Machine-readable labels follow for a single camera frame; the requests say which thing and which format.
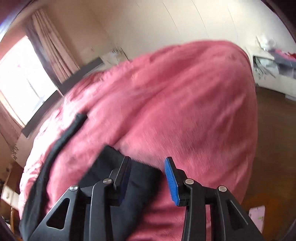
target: pink cloth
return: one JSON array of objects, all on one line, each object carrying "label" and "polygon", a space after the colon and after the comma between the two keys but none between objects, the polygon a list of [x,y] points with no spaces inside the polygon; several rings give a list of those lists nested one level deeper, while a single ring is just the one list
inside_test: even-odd
[{"label": "pink cloth", "polygon": [[[76,113],[88,119],[57,157],[47,185],[48,208],[93,164],[105,144],[202,185],[225,185],[242,201],[257,142],[257,104],[247,55],[224,41],[170,46],[81,80],[44,123],[20,184],[20,215],[52,144]],[[163,179],[129,240],[180,240],[184,208]]]}]

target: wooden floor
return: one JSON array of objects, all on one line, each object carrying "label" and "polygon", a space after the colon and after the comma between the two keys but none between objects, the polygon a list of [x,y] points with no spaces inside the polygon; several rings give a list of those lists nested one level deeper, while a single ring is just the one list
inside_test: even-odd
[{"label": "wooden floor", "polygon": [[296,102],[257,88],[258,147],[243,207],[265,205],[263,236],[281,236],[296,217]]}]

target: red cloth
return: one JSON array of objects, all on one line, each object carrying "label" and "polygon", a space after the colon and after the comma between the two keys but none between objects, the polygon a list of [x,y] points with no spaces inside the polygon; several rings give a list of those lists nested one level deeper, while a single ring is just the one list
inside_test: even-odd
[{"label": "red cloth", "polygon": [[[20,184],[20,214],[45,156],[78,112],[89,118],[51,169],[47,211],[105,144],[161,170],[172,156],[189,178],[211,188],[225,185],[242,201],[256,149],[257,104],[249,60],[238,46],[170,46],[81,80],[34,141]],[[164,178],[129,240],[180,240],[184,211]]]}]

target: bright window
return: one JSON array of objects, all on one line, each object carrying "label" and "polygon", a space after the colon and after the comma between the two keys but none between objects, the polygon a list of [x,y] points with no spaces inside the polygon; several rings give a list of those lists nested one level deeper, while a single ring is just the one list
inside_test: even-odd
[{"label": "bright window", "polygon": [[0,90],[21,125],[57,90],[26,36],[0,60]]}]

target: metal bolt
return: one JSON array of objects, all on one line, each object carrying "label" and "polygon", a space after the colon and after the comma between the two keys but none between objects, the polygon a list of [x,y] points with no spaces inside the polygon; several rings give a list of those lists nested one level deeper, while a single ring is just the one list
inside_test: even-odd
[{"label": "metal bolt", "polygon": [[78,190],[78,186],[77,185],[73,185],[69,187],[70,191],[75,192]]},{"label": "metal bolt", "polygon": [[192,185],[194,183],[194,180],[188,178],[188,179],[185,180],[185,183],[189,184],[189,185]]},{"label": "metal bolt", "polygon": [[104,180],[103,180],[103,183],[104,184],[110,184],[112,182],[112,179],[111,178],[105,178]]},{"label": "metal bolt", "polygon": [[227,188],[224,187],[224,186],[220,186],[220,187],[219,187],[219,191],[220,191],[220,192],[226,192],[226,191],[227,191]]}]

